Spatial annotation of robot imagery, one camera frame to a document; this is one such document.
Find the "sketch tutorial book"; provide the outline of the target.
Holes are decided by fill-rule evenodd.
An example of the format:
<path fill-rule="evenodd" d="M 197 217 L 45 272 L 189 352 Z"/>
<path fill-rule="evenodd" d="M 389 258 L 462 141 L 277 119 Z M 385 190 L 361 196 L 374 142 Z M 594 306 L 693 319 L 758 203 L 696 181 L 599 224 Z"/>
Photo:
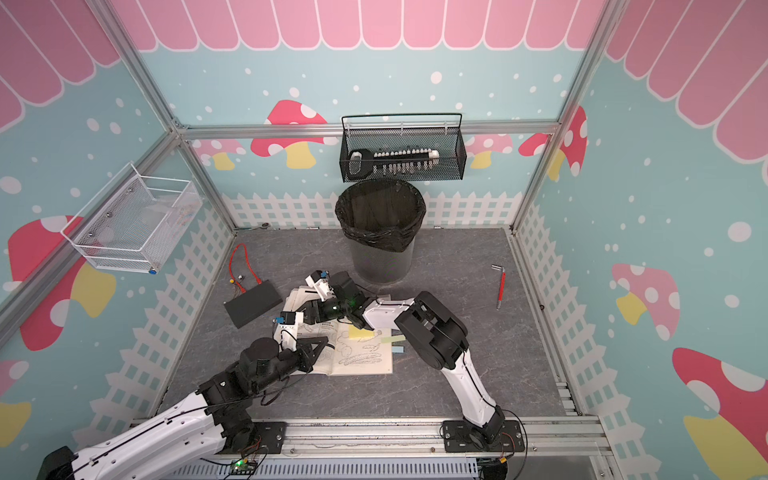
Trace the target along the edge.
<path fill-rule="evenodd" d="M 392 345 L 383 340 L 391 330 L 375 330 L 376 336 L 366 341 L 350 340 L 348 324 L 337 320 L 320 324 L 303 324 L 298 328 L 279 328 L 274 323 L 273 338 L 283 348 L 293 350 L 296 340 L 328 337 L 328 346 L 320 354 L 312 374 L 326 376 L 388 375 L 393 372 Z"/>

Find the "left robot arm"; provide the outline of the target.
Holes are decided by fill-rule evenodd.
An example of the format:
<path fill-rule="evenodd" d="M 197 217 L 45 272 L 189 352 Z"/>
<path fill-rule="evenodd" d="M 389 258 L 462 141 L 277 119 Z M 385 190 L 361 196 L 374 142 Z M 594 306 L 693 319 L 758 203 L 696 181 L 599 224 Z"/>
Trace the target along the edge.
<path fill-rule="evenodd" d="M 326 336 L 296 341 L 293 349 L 262 337 L 240 358 L 162 413 L 77 452 L 49 453 L 39 479 L 159 479 L 222 451 L 244 453 L 255 434 L 247 409 L 272 385 L 295 372 L 310 373 L 328 345 Z"/>

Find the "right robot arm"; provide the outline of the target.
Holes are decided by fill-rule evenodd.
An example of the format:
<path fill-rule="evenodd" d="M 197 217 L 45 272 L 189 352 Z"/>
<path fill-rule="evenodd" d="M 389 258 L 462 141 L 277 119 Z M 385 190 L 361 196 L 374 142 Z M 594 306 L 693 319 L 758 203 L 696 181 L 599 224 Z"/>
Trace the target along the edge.
<path fill-rule="evenodd" d="M 388 300 L 355 283 L 347 272 L 316 270 L 306 283 L 316 300 L 300 310 L 313 323 L 345 319 L 366 330 L 398 330 L 418 356 L 441 371 L 459 400 L 472 441 L 489 446 L 502 433 L 503 409 L 492 399 L 477 373 L 467 340 L 468 330 L 434 295 L 423 291 L 411 299 Z"/>

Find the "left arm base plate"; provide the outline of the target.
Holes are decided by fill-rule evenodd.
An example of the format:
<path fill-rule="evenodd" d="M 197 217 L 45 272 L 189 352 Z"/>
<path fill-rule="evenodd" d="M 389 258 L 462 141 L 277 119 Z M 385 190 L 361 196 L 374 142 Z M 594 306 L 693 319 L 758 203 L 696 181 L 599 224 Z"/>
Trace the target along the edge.
<path fill-rule="evenodd" d="M 244 430 L 236 433 L 232 439 L 228 439 L 223 453 L 253 454 L 257 451 L 268 454 L 281 454 L 286 439 L 286 422 L 278 421 L 253 421 Z"/>

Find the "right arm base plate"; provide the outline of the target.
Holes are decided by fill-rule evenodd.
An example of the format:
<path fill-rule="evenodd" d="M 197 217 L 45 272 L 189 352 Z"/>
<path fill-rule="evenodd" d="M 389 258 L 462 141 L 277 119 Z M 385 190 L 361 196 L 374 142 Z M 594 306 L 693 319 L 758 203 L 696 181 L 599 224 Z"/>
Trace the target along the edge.
<path fill-rule="evenodd" d="M 439 434 L 447 453 L 488 452 L 511 455 L 526 449 L 524 434 L 517 420 L 506 420 L 493 440 L 489 440 L 479 428 L 465 420 L 443 421 Z"/>

